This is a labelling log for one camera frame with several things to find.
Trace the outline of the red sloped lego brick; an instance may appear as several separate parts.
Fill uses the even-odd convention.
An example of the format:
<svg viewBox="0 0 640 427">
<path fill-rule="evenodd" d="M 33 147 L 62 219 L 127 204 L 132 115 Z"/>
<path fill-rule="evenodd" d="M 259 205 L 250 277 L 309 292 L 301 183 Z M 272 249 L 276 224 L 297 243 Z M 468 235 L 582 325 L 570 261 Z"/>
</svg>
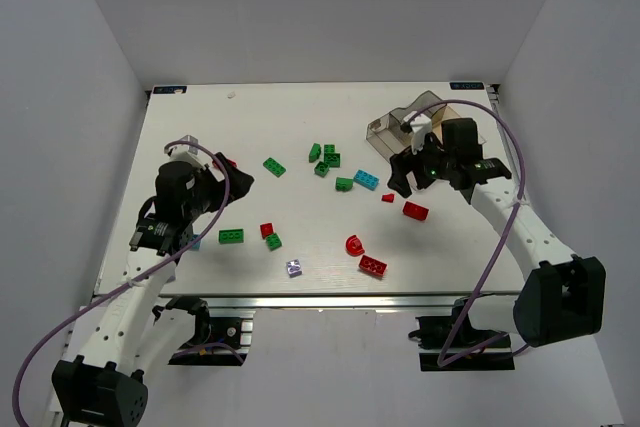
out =
<svg viewBox="0 0 640 427">
<path fill-rule="evenodd" d="M 429 209 L 413 202 L 406 201 L 403 206 L 402 213 L 409 218 L 423 222 L 428 217 Z"/>
</svg>

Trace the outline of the cyan 2x4 lego brick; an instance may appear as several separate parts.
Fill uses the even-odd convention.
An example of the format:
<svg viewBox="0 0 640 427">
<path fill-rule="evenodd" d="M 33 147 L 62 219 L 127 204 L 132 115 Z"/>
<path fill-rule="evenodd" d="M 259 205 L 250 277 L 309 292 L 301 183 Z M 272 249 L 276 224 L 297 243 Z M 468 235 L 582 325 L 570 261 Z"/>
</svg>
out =
<svg viewBox="0 0 640 427">
<path fill-rule="evenodd" d="M 353 182 L 370 191 L 375 191 L 379 184 L 379 179 L 366 171 L 358 170 L 353 177 Z"/>
</svg>

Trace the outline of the cyan square lego upturned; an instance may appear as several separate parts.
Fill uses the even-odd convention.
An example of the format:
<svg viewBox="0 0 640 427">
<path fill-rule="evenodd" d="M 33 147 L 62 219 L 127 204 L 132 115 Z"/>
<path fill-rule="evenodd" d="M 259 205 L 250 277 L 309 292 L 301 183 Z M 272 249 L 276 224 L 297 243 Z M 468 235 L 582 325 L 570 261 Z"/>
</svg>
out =
<svg viewBox="0 0 640 427">
<path fill-rule="evenodd" d="M 193 251 L 198 251 L 201 245 L 201 242 L 198 240 L 198 236 L 194 234 L 191 238 L 191 241 L 192 241 L 191 249 Z"/>
</svg>

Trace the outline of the red small square lego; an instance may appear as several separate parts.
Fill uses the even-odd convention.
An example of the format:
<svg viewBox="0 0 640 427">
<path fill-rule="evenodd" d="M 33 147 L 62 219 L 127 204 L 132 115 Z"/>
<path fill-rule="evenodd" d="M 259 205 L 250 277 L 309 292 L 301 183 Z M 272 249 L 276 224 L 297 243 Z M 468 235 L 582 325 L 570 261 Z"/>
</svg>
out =
<svg viewBox="0 0 640 427">
<path fill-rule="evenodd" d="M 270 235 L 274 234 L 274 228 L 272 223 L 264 223 L 260 225 L 260 233 L 263 239 L 266 239 Z"/>
</svg>

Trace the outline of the red arch lego piece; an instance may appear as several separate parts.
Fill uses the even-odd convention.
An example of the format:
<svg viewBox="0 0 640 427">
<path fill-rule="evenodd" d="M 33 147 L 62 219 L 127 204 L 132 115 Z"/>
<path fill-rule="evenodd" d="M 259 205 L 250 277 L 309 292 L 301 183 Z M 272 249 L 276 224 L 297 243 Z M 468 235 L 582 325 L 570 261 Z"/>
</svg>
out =
<svg viewBox="0 0 640 427">
<path fill-rule="evenodd" d="M 351 256 L 361 256 L 365 253 L 365 249 L 361 240 L 357 235 L 351 235 L 346 239 L 345 250 Z"/>
</svg>

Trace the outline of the red 2x3 lego brick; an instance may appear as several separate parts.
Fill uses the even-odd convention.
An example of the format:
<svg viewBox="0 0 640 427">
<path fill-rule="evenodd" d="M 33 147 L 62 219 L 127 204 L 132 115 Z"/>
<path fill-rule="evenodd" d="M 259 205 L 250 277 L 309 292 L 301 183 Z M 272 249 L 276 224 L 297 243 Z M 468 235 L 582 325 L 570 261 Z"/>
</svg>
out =
<svg viewBox="0 0 640 427">
<path fill-rule="evenodd" d="M 362 272 L 370 276 L 383 278 L 387 269 L 387 264 L 367 255 L 363 255 L 360 258 L 358 267 Z"/>
</svg>

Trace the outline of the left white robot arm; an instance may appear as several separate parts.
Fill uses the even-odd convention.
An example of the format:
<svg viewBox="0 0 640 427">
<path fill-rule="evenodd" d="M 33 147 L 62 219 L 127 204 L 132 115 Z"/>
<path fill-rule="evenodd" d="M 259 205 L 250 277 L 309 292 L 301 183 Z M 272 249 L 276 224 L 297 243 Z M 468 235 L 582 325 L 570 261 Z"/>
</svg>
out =
<svg viewBox="0 0 640 427">
<path fill-rule="evenodd" d="M 154 195 L 139 210 L 115 295 L 102 299 L 104 314 L 75 358 L 59 361 L 52 373 L 63 425 L 138 425 L 151 375 L 180 348 L 210 339 L 203 299 L 179 296 L 164 306 L 157 300 L 194 242 L 194 223 L 244 197 L 254 179 L 222 153 L 213 163 L 221 180 L 189 150 L 172 148 L 169 156 L 158 169 Z"/>
</svg>

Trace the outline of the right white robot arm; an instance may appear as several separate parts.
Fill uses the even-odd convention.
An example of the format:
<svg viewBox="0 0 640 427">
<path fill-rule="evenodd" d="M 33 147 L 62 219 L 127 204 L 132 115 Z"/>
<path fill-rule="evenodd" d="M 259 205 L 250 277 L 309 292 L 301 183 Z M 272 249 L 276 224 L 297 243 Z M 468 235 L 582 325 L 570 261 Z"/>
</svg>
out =
<svg viewBox="0 0 640 427">
<path fill-rule="evenodd" d="M 519 266 L 524 286 L 515 296 L 471 295 L 452 311 L 450 340 L 476 342 L 484 332 L 517 333 L 531 347 L 595 334 L 602 327 L 606 271 L 595 257 L 580 257 L 555 236 L 531 206 L 506 165 L 487 158 L 471 118 L 443 122 L 407 116 L 400 129 L 411 143 L 390 159 L 389 187 L 407 198 L 437 180 L 462 194 L 499 234 Z"/>
</svg>

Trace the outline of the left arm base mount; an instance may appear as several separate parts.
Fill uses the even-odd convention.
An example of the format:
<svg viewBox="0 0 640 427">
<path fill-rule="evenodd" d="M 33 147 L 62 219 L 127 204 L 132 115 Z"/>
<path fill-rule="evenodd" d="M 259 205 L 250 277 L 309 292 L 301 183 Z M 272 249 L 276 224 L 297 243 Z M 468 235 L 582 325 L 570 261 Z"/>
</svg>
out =
<svg viewBox="0 0 640 427">
<path fill-rule="evenodd" d="M 185 311 L 194 318 L 194 335 L 183 343 L 169 360 L 170 365 L 241 366 L 247 354 L 241 336 L 241 317 L 212 316 L 207 302 L 195 296 L 178 296 L 164 306 L 152 308 L 153 326 L 159 324 L 165 312 Z"/>
</svg>

